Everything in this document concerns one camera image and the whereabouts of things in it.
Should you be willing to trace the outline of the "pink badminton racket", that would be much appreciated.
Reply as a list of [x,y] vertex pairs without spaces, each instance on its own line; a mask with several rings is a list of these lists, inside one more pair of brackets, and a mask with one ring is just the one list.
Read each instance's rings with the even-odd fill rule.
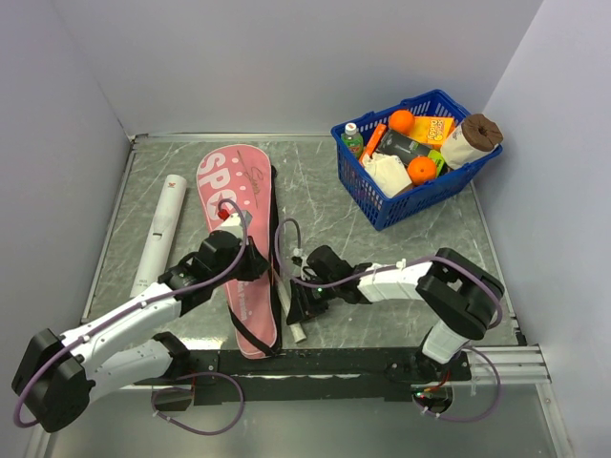
[[[281,280],[276,280],[276,283],[284,315],[286,318],[288,318],[288,313],[290,309],[290,297],[283,282]],[[296,344],[302,343],[306,340],[306,334],[299,323],[290,324],[288,327]]]

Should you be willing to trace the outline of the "white shuttlecock tube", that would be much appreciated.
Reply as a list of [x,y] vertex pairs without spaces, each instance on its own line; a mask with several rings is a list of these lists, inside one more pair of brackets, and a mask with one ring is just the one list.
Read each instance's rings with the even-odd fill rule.
[[166,177],[131,288],[131,298],[144,292],[165,271],[186,189],[184,177]]

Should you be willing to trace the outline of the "blue plastic basket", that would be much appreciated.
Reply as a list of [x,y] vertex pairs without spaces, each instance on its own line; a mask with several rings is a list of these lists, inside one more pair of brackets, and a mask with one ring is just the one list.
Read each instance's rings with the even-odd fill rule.
[[[352,122],[356,124],[362,137],[368,140],[377,125],[386,122],[390,115],[399,109],[407,109],[415,115],[449,115],[455,121],[461,121],[469,114],[469,111],[449,94],[434,89],[406,98],[382,111],[363,114]],[[486,156],[467,163],[458,170],[449,171],[401,195],[388,198],[349,151],[341,138],[344,131],[344,122],[330,129],[337,144],[338,178],[373,228],[378,231],[460,193],[491,159],[503,151],[501,146],[497,146]]]

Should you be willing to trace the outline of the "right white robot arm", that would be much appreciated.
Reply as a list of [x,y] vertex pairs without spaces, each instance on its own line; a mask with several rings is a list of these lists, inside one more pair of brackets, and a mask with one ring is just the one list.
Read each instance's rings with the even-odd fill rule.
[[351,265],[322,245],[292,261],[302,267],[302,276],[290,280],[288,325],[326,312],[334,299],[351,304],[425,302],[438,317],[416,358],[418,372],[428,380],[441,378],[454,355],[468,342],[482,340],[501,321],[505,286],[451,248],[395,264]]

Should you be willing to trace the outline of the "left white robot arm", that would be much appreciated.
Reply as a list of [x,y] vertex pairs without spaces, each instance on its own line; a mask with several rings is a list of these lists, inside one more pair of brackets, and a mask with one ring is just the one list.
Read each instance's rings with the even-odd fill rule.
[[257,281],[270,264],[252,237],[217,230],[143,293],[102,317],[60,335],[49,328],[29,341],[11,382],[13,421],[57,432],[93,402],[143,380],[175,384],[189,369],[189,351],[169,332],[132,347],[141,334],[208,302],[230,281]]

